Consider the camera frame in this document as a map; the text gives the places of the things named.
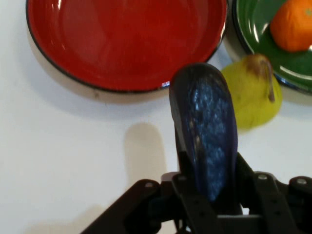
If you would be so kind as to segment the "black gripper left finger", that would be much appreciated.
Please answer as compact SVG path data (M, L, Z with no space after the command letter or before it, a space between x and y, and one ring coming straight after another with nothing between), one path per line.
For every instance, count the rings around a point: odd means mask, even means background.
M176 232L223 234L210 203L195 188L194 170L186 152L178 153L180 171L167 180L137 181L85 230L84 234L156 234L174 221Z

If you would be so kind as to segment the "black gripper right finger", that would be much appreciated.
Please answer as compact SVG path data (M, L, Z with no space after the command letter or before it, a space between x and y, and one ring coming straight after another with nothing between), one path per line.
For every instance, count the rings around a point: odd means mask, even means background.
M255 172L241 154L236 159L236 191L244 208L258 215L265 234L312 232L312 179L297 176L288 184L267 172Z

